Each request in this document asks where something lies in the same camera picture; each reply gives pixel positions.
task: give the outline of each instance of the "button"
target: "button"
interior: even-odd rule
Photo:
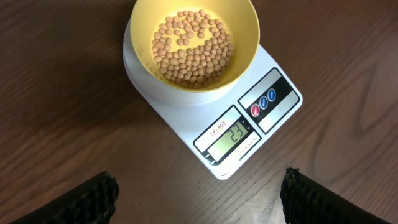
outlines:
[[[267,94],[267,95],[268,95],[268,100],[269,100],[270,102],[274,101],[275,98],[276,98],[276,92],[275,92],[274,89],[268,90],[268,94]]]
[[[267,106],[268,106],[268,99],[266,96],[262,96],[260,98],[260,108],[264,110],[267,108]]]
[[[253,106],[251,106],[251,114],[253,117],[259,116],[260,114],[260,106],[255,103]]]

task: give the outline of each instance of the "red button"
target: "red button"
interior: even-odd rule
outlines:
[[[253,104],[253,106],[251,106],[251,114],[254,117],[259,116],[259,114],[260,114],[260,106],[257,103],[255,103],[255,104]]]

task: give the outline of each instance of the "wooden table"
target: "wooden table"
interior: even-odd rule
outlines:
[[[0,223],[102,170],[111,223],[283,223],[288,166],[398,222],[398,2],[253,3],[304,104],[220,181],[124,71],[134,1],[0,1]]]

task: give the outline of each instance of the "bowl rim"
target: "bowl rim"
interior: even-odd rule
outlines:
[[[172,84],[170,84],[170,83],[168,83],[168,82],[165,82],[165,81],[161,80],[158,76],[154,75],[154,74],[147,68],[147,66],[141,61],[141,58],[138,57],[138,54],[137,54],[137,52],[136,52],[136,48],[134,47],[134,42],[132,41],[132,35],[131,35],[131,32],[132,32],[132,22],[130,22],[130,41],[131,41],[131,44],[132,44],[132,46],[133,46],[133,49],[134,49],[135,53],[137,54],[138,60],[139,60],[140,63],[145,67],[145,69],[146,69],[153,77],[155,77],[159,82],[162,82],[163,84],[166,84],[166,85],[168,85],[168,86],[170,86],[170,87],[172,87],[172,88],[174,88],[174,89],[177,89],[177,90],[187,91],[187,92],[191,92],[191,93],[207,93],[207,92],[219,90],[219,89],[221,89],[221,88],[225,88],[225,87],[227,87],[227,86],[229,86],[229,85],[234,85],[234,84],[243,76],[243,74],[245,74],[246,71],[250,68],[251,64],[253,63],[254,59],[256,58],[257,52],[258,52],[258,50],[259,50],[259,45],[260,45],[261,30],[260,30],[259,17],[258,17],[258,15],[257,15],[256,9],[254,8],[253,3],[251,2],[251,0],[247,0],[247,1],[249,2],[250,6],[251,6],[251,9],[254,11],[254,14],[255,14],[255,16],[256,16],[257,30],[258,30],[256,51],[255,51],[254,55],[252,56],[252,59],[251,59],[249,65],[246,67],[246,69],[245,69],[239,76],[237,76],[234,80],[230,81],[229,83],[227,83],[227,84],[225,84],[225,85],[222,85],[222,86],[219,86],[219,87],[217,87],[217,88],[209,89],[209,90],[201,90],[201,89],[196,90],[196,89],[189,89],[189,88],[184,88],[184,87],[175,86],[175,85],[172,85]],[[131,13],[130,20],[132,19],[132,16],[133,16],[133,14],[134,14],[134,10],[136,10],[136,4],[134,5],[134,8],[132,9],[132,13]]]

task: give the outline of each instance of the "black object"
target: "black object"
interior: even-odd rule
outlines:
[[[314,182],[298,169],[286,169],[280,199],[288,224],[388,223]]]
[[[11,224],[107,224],[118,196],[116,179],[101,172]]]

